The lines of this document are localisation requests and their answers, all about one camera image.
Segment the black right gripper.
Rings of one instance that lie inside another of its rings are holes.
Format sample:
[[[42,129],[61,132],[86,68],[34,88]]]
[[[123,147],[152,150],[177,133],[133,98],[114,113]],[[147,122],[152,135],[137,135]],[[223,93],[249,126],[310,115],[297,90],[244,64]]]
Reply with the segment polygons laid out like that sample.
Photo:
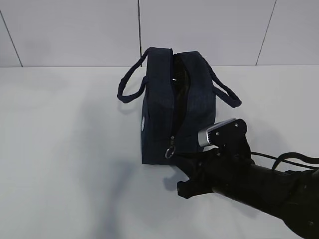
[[[175,155],[174,163],[188,177],[177,183],[185,199],[208,193],[225,194],[252,165],[249,146],[224,145],[205,152]]]

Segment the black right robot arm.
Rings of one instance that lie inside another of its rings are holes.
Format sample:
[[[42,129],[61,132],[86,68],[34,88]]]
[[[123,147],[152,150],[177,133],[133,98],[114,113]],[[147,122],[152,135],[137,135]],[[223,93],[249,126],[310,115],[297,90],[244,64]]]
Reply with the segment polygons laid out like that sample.
[[[318,158],[284,153],[272,168],[258,166],[247,146],[183,153],[175,165],[188,177],[177,183],[189,199],[218,193],[282,220],[304,239],[319,237]]]

